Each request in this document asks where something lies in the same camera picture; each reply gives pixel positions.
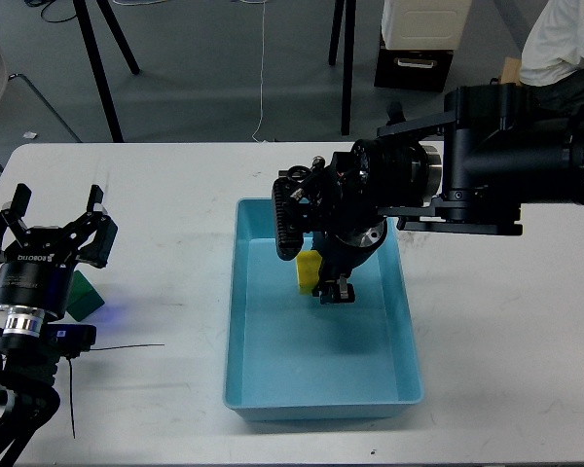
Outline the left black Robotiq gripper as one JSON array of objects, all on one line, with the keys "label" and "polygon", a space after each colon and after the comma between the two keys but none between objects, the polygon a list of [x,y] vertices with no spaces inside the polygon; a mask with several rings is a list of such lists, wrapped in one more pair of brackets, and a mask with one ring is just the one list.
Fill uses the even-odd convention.
[{"label": "left black Robotiq gripper", "polygon": [[[107,266],[118,227],[102,205],[103,191],[92,185],[86,211],[62,229],[32,228],[22,218],[32,192],[23,183],[0,211],[0,307],[38,308],[49,321],[65,314],[75,265]],[[2,249],[7,229],[15,241]]]}]

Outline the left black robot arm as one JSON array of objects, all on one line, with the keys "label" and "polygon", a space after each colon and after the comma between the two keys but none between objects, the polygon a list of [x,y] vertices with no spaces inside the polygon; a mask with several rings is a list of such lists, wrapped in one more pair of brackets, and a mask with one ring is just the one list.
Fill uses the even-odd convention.
[{"label": "left black robot arm", "polygon": [[19,184],[0,211],[0,466],[12,466],[60,406],[54,388],[60,359],[91,349],[93,325],[64,324],[76,267],[102,269],[117,226],[92,186],[85,212],[63,227],[23,222],[31,191]]}]

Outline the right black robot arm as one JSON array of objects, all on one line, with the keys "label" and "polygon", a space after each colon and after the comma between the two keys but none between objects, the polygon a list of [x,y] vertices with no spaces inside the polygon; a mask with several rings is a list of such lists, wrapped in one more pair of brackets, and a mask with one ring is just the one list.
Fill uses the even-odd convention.
[{"label": "right black robot arm", "polygon": [[519,235],[525,203],[584,205],[584,104],[554,114],[513,84],[461,87],[440,114],[409,121],[394,108],[375,138],[281,171],[272,200],[278,257],[295,259],[310,234],[311,293],[351,303],[350,275],[389,218],[401,231]]}]

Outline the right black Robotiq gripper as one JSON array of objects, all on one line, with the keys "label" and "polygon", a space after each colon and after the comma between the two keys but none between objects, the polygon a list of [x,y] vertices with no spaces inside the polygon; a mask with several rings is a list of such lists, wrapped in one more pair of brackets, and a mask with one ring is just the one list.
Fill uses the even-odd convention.
[{"label": "right black Robotiq gripper", "polygon": [[315,231],[315,250],[321,258],[319,281],[311,294],[322,305],[354,303],[353,285],[347,279],[354,269],[365,263],[386,239],[386,220],[372,227],[336,232],[320,228]]}]

